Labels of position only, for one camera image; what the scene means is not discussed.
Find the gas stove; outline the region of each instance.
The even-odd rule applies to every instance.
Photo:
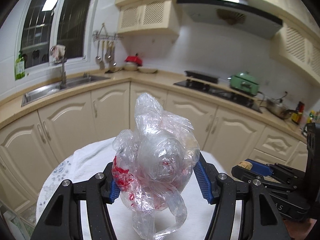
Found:
[[[214,86],[204,84],[202,82],[193,81],[190,79],[187,79],[185,81],[174,83],[174,85],[185,87],[193,90],[197,90],[209,95],[213,95],[219,98],[223,98],[225,100],[231,101],[233,103],[236,103],[241,106],[245,106],[249,109],[252,109],[254,111],[257,111],[259,113],[262,113],[259,106],[256,104],[256,102],[253,99],[247,98],[245,96],[236,94],[234,92],[230,92],[227,90],[223,90],[220,88],[216,88]]]

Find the white tablecloth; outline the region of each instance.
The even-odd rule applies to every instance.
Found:
[[[44,208],[49,202],[55,190],[64,179],[70,179],[73,183],[88,180],[97,172],[102,172],[106,165],[113,161],[116,152],[112,149],[115,138],[96,142],[75,151],[75,153],[64,160],[47,178],[44,183],[36,208],[36,220],[38,222]],[[212,154],[202,151],[205,160],[215,165],[219,172],[225,172]],[[183,200],[188,208],[188,217],[183,226],[175,233],[170,234],[165,240],[192,239],[203,240],[215,205],[209,205],[202,197],[196,176],[192,174],[189,183],[182,192]],[[84,240],[90,240],[90,231],[85,201],[81,201],[81,223]],[[112,205],[108,205],[108,211],[118,240],[141,238],[131,226],[132,212],[128,210],[117,198]],[[241,217],[241,201],[236,202],[235,221],[231,240],[238,239]],[[159,212],[156,216],[156,230],[163,230],[175,223],[174,216],[169,209]]]

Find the clear plastic wrap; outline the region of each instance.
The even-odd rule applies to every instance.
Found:
[[[190,121],[164,111],[142,93],[135,105],[134,132],[123,130],[113,141],[117,151],[112,174],[122,202],[131,209],[132,226],[146,240],[161,240],[178,230],[187,218],[180,195],[199,160],[199,145]],[[156,232],[155,213],[169,208],[176,223]]]

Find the blue gripper pad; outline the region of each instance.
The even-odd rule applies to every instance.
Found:
[[[196,163],[196,166],[194,166],[193,171],[197,178],[203,198],[206,199],[208,203],[211,203],[213,200],[213,196],[211,194],[211,183],[200,161]]]
[[[272,175],[272,170],[270,169],[269,166],[262,164],[262,163],[258,163],[256,161],[253,161],[250,159],[246,159],[245,161],[252,164],[252,168],[250,171],[257,173],[261,176],[271,176]]]
[[[112,203],[118,198],[120,195],[120,189],[117,186],[115,180],[113,179],[111,182],[111,189],[110,189],[110,195],[109,198],[111,199]]]

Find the utensil rack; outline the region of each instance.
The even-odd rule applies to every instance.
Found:
[[[122,36],[120,36],[118,33],[108,33],[105,24],[102,24],[102,27],[100,31],[94,31],[92,34],[93,41],[101,41],[101,40],[107,40],[107,41],[118,41],[122,39]]]

